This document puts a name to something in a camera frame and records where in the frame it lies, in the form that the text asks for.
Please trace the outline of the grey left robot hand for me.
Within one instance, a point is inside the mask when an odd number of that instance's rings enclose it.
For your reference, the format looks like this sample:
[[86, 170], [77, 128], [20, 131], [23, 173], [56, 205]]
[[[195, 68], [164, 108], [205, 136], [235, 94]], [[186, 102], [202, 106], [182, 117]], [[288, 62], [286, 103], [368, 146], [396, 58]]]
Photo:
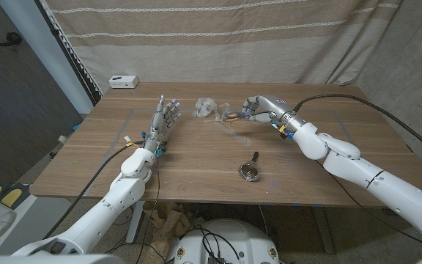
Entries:
[[156, 151], [160, 142], [166, 138], [168, 130], [180, 118], [179, 106], [180, 102], [176, 99], [165, 104], [164, 95], [160, 96], [144, 140], [144, 149], [152, 153]]

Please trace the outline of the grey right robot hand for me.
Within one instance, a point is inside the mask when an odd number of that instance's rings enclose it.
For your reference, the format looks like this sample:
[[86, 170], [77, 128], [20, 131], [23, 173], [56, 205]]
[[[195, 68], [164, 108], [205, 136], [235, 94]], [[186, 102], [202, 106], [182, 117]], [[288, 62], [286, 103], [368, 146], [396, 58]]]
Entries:
[[243, 103], [243, 113], [249, 120], [257, 122], [278, 122], [289, 132], [296, 132], [306, 121], [296, 115], [286, 102], [274, 95], [256, 95]]

